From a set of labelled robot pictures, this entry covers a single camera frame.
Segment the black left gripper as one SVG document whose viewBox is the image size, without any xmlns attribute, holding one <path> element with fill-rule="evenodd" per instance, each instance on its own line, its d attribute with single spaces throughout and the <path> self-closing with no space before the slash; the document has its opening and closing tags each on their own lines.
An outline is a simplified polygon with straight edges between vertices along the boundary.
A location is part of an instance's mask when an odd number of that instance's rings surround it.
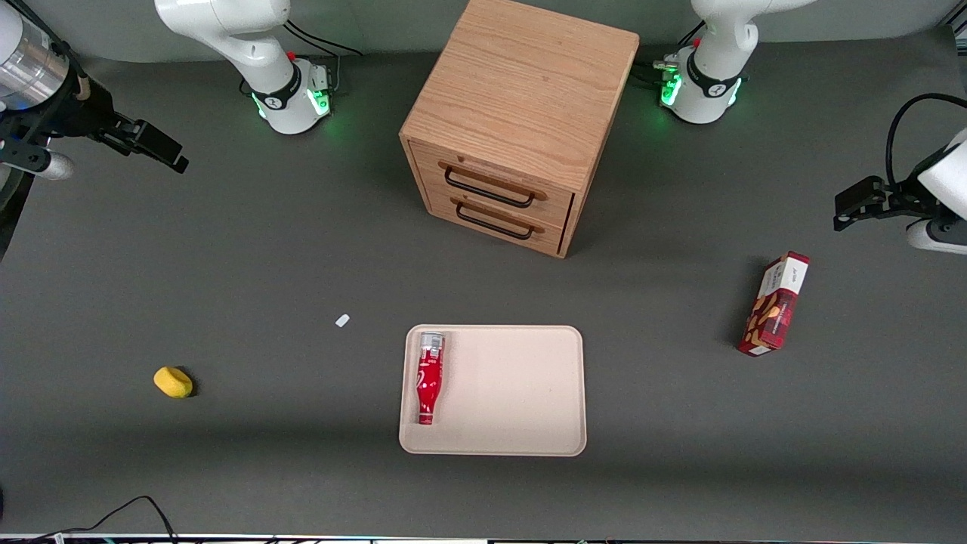
<svg viewBox="0 0 967 544">
<path fill-rule="evenodd" d="M 934 196 L 915 177 L 891 183 L 880 176 L 867 176 L 836 195 L 835 207 L 833 230 L 842 232 L 868 219 L 933 219 Z"/>
</svg>

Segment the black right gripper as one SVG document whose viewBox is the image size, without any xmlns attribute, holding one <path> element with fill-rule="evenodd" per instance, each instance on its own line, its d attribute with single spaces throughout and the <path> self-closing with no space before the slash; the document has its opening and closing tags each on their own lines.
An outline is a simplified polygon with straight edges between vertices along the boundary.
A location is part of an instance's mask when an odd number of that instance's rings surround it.
<svg viewBox="0 0 967 544">
<path fill-rule="evenodd" d="M 51 138 L 116 141 L 122 155 L 143 155 L 180 174 L 189 165 L 189 159 L 182 155 L 183 146 L 148 121 L 118 123 L 108 90 L 91 77 L 76 73 L 69 73 L 61 88 L 46 101 L 46 134 Z"/>
</svg>

